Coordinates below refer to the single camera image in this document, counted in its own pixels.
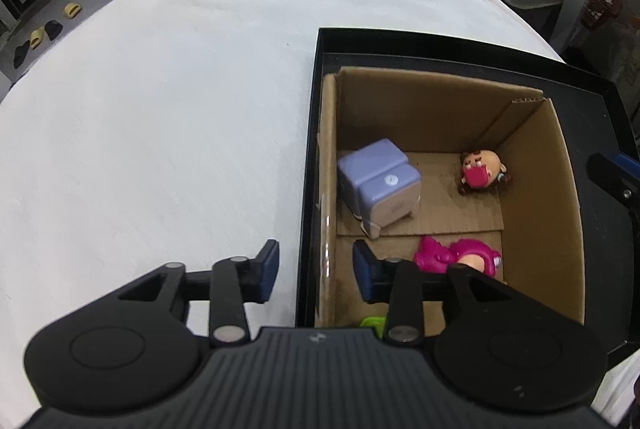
white table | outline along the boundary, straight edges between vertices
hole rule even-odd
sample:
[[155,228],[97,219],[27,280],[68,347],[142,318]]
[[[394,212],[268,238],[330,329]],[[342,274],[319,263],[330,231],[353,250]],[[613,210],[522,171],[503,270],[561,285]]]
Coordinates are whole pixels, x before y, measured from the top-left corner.
[[[292,325],[318,28],[454,35],[557,59],[499,0],[115,0],[0,104],[0,425],[37,407],[30,337],[167,261],[281,264],[252,329]],[[195,308],[190,327],[206,328]]]

black tray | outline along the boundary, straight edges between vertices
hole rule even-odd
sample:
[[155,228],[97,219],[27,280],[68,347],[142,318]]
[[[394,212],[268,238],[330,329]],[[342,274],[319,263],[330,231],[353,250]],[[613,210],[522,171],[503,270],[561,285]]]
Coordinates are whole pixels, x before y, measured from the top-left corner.
[[318,133],[322,77],[341,66],[425,70],[531,86],[551,98],[574,169],[580,200],[586,275],[585,324],[615,365],[640,348],[640,272],[634,274],[638,221],[596,186],[586,164],[594,153],[638,161],[616,87],[561,62],[487,43],[414,32],[321,28],[311,89],[302,208],[296,325],[314,325],[318,292]]

pink toy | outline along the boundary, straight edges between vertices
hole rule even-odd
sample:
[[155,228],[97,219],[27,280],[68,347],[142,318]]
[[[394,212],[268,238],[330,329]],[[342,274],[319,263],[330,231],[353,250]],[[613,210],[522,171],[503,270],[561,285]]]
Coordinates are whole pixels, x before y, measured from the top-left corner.
[[452,263],[464,263],[494,277],[501,261],[500,252],[479,239],[459,239],[447,249],[430,235],[422,237],[414,254],[414,262],[421,271],[434,273],[445,273]]

floor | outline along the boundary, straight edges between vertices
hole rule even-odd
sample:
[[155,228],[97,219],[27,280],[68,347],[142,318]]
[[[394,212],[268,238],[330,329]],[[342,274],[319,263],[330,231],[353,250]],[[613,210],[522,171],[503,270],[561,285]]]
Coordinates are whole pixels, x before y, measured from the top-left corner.
[[[15,83],[20,79],[20,77],[28,72],[38,58],[49,49],[51,41],[45,34],[44,40],[40,46],[35,50],[29,51],[27,59],[17,70],[14,69],[15,48],[29,40],[31,32],[40,26],[44,26],[47,21],[55,19],[64,26],[62,34],[60,34],[55,40],[58,42],[60,40],[64,40],[65,34],[68,34],[69,31],[73,30],[85,19],[89,18],[89,16],[94,12],[103,8],[111,1],[112,0],[52,0],[47,3],[47,5],[31,19],[26,21],[24,24],[21,24],[18,31],[14,33],[14,36],[11,37],[5,47],[0,50],[0,72],[4,73],[11,83]],[[63,14],[63,9],[69,2],[78,3],[82,6],[82,11],[72,20],[65,18]],[[4,85],[0,83],[0,99],[4,98],[9,89],[8,87],[4,88],[2,86]]]

green toy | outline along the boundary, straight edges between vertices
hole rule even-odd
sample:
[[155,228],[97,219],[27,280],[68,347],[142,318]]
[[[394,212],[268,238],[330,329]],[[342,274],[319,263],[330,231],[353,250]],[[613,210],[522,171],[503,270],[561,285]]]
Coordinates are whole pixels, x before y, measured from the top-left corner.
[[365,317],[360,322],[360,328],[370,327],[376,330],[376,335],[379,339],[382,338],[382,333],[385,331],[386,317]]

